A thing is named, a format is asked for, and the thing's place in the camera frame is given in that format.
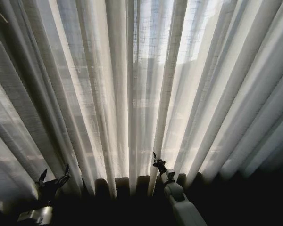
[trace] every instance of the white robotic arm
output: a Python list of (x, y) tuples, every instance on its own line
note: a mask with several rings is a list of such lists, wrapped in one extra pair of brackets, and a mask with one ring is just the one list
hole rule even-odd
[(165, 196), (172, 206), (178, 224), (180, 226), (207, 226), (196, 207), (186, 197), (183, 187), (173, 179), (174, 170), (167, 170), (165, 167), (166, 162), (161, 159), (157, 160), (155, 153), (153, 155), (153, 166), (159, 170), (160, 177), (165, 185)]

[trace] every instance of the dark surface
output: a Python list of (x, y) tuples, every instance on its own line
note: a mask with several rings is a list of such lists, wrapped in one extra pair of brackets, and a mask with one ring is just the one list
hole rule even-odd
[[(185, 180), (179, 178), (179, 184)], [(79, 200), (63, 197), (56, 201), (55, 225), (176, 225), (158, 180), (153, 197), (147, 197), (149, 177), (138, 178), (136, 196), (129, 196), (127, 178), (116, 179), (117, 198), (111, 200), (107, 183), (97, 180), (97, 197)], [(198, 174), (186, 195), (209, 226), (283, 225), (283, 173), (256, 172), (248, 179), (236, 174), (230, 181), (216, 178), (206, 185)], [(17, 212), (0, 219), (13, 225)]]

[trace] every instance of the curtain fold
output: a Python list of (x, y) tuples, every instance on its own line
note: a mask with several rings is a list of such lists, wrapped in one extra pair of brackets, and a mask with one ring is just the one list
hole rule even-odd
[(67, 164), (152, 195), (153, 151), (186, 188), (283, 170), (282, 0), (0, 1), (1, 211)]

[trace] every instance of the sheer curtain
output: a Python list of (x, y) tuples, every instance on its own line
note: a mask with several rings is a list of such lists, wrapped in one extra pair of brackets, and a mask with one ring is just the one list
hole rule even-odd
[(283, 1), (0, 0), (0, 210), (167, 168), (283, 170)]

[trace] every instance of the robotic arm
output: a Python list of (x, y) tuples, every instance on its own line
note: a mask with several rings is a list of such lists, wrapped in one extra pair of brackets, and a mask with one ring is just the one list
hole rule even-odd
[(165, 161), (156, 159), (153, 152), (153, 166), (159, 170), (159, 175), (165, 186), (165, 196), (169, 200), (174, 216), (180, 226), (207, 226), (196, 207), (188, 200), (183, 188), (175, 182), (173, 169), (165, 167)]
[(58, 179), (46, 181), (45, 177), (47, 169), (40, 175), (39, 181), (36, 182), (39, 191), (38, 206), (39, 209), (23, 212), (19, 215), (17, 225), (33, 226), (33, 225), (49, 225), (52, 218), (52, 202), (56, 196), (56, 192), (70, 178), (69, 165), (67, 164), (65, 173)]

